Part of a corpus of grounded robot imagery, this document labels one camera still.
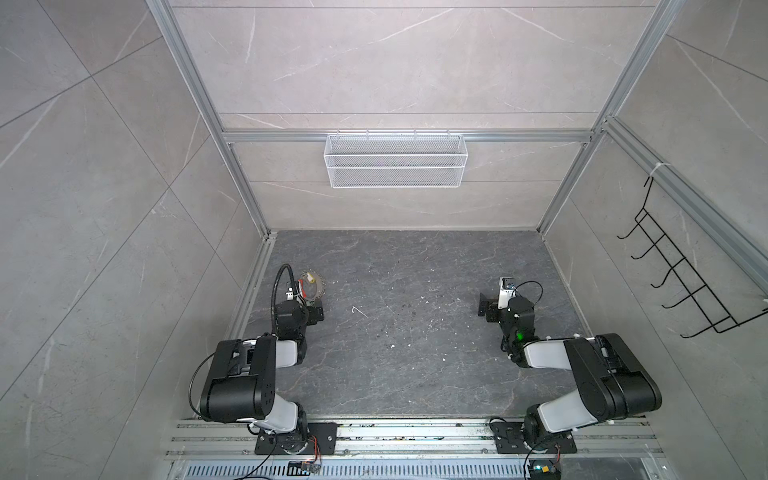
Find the metal keyring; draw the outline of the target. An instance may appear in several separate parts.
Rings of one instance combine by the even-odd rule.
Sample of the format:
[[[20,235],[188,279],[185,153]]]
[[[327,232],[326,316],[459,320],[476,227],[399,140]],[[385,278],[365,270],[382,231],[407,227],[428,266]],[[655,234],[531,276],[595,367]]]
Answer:
[[[299,279],[299,290],[304,300],[317,302],[325,293],[324,281],[316,272],[304,272]]]

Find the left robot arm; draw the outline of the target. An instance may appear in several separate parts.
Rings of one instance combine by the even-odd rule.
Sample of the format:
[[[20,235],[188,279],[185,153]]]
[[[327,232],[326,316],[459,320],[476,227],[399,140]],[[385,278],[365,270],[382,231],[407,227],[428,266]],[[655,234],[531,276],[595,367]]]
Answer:
[[[306,330],[324,320],[324,286],[311,271],[296,276],[291,265],[281,265],[270,296],[270,331],[251,339],[218,343],[194,370],[187,401],[202,420],[221,424],[244,423],[280,440],[308,440],[309,426],[303,407],[277,393],[279,369],[303,363],[308,341]],[[207,367],[199,395],[195,377]]]

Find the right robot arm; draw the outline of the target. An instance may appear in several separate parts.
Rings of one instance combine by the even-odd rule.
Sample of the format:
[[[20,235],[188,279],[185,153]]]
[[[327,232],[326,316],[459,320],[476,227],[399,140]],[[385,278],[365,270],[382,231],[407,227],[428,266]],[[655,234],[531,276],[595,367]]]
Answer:
[[[518,367],[568,371],[575,381],[574,391],[527,409],[523,435],[529,444],[661,408],[660,388],[619,335],[541,338],[535,307],[518,284],[502,277],[498,295],[481,294],[477,311],[500,326],[500,349]]]

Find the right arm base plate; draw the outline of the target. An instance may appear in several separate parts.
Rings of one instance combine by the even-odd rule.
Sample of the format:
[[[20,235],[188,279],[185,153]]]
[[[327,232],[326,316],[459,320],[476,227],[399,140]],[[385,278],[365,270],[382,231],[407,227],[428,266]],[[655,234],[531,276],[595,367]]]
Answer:
[[[499,454],[547,453],[575,454],[577,447],[569,431],[549,433],[523,421],[500,417],[489,420],[488,427]]]

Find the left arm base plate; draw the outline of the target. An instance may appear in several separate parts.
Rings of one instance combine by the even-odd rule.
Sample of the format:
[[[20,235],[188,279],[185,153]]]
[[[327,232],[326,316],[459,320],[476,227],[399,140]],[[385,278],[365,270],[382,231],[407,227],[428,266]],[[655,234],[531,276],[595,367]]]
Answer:
[[[335,452],[339,425],[332,422],[310,422],[291,433],[268,434],[260,430],[254,448],[255,455],[314,457],[332,455]]]

